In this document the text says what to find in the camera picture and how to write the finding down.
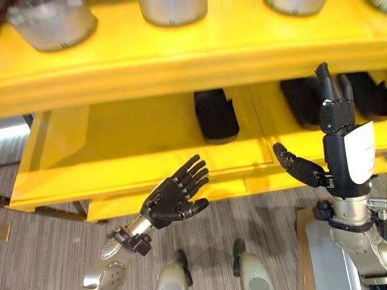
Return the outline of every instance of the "metal cylinder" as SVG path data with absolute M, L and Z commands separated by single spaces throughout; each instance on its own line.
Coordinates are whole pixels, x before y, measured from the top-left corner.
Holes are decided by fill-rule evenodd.
M 8 20 L 39 51 L 70 47 L 87 38 L 97 26 L 97 19 L 82 0 L 31 2 L 20 0 L 10 7 Z
M 312 15 L 319 13 L 326 1 L 327 0 L 266 0 L 267 4 L 275 10 L 290 15 Z
M 350 225 L 363 225 L 371 218 L 367 208 L 368 195 L 342 199 L 333 196 L 334 220 Z
M 369 0 L 379 10 L 387 12 L 387 0 Z
M 143 17 L 156 25 L 179 26 L 205 17 L 207 0 L 139 0 Z
M 136 234 L 149 234 L 153 225 L 145 217 L 139 215 L 130 225 L 126 226 L 132 236 Z

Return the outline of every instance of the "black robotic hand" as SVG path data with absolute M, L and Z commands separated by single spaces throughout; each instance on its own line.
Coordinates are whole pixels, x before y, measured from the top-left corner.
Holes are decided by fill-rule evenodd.
M 306 185 L 324 186 L 333 196 L 342 198 L 366 195 L 375 155 L 372 123 L 356 125 L 352 87 L 345 75 L 336 82 L 326 63 L 317 68 L 316 75 L 313 81 L 321 100 L 320 128 L 326 134 L 323 145 L 329 172 L 296 157 L 281 143 L 274 144 L 274 153 L 281 166 Z
M 188 201 L 209 181 L 204 177 L 209 172 L 203 169 L 206 162 L 202 160 L 196 163 L 199 159 L 199 155 L 192 157 L 146 198 L 140 213 L 156 228 L 161 229 L 173 221 L 191 218 L 208 207 L 209 201 L 206 198 Z

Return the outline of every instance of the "silver robotic arm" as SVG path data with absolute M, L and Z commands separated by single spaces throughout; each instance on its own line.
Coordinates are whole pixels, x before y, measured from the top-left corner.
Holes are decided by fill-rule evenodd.
M 166 178 L 147 197 L 138 218 L 130 225 L 118 227 L 109 236 L 99 259 L 83 280 L 82 289 L 118 290 L 126 278 L 128 265 L 138 256 L 151 250 L 151 232 L 182 221 L 203 211 L 207 199 L 192 198 L 209 180 L 204 177 L 208 169 L 204 161 L 195 155 L 174 175 Z
M 320 127 L 328 172 L 276 143 L 281 166 L 312 187 L 324 186 L 330 201 L 313 209 L 317 220 L 327 221 L 334 242 L 343 248 L 366 285 L 387 285 L 387 201 L 370 199 L 375 160 L 373 123 L 355 123 L 352 87 L 346 76 L 338 83 L 321 64 L 314 81 L 321 98 Z

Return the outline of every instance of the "white paper tag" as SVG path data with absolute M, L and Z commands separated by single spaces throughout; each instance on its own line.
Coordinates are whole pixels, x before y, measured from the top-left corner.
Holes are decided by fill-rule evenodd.
M 84 5 L 82 0 L 67 0 L 67 3 L 71 7 L 80 7 Z
M 372 121 L 344 137 L 346 161 L 350 177 L 363 184 L 372 176 L 375 167 L 374 123 Z

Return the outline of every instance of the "yellow shelving unit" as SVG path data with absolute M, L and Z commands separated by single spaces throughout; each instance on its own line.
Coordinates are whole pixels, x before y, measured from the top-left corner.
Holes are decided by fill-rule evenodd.
M 385 77 L 383 72 L 372 74 L 376 80 Z M 322 133 L 297 124 L 279 82 L 227 88 L 225 93 L 233 99 L 241 131 L 223 145 L 203 140 L 193 93 L 38 114 L 10 207 L 31 210 L 90 199 L 89 221 L 136 213 L 151 188 L 197 153 L 207 161 L 211 178 L 198 198 L 213 201 L 300 186 L 272 155 L 277 141 L 324 163 Z M 387 150 L 387 121 L 374 123 L 374 128 L 376 173 L 387 172 L 387 161 L 380 156 Z
M 327 1 L 310 17 L 264 1 L 211 0 L 180 28 L 146 22 L 134 0 L 90 3 L 96 32 L 39 53 L 10 25 L 0 31 L 0 116 L 332 72 L 387 68 L 387 14 L 367 0 Z

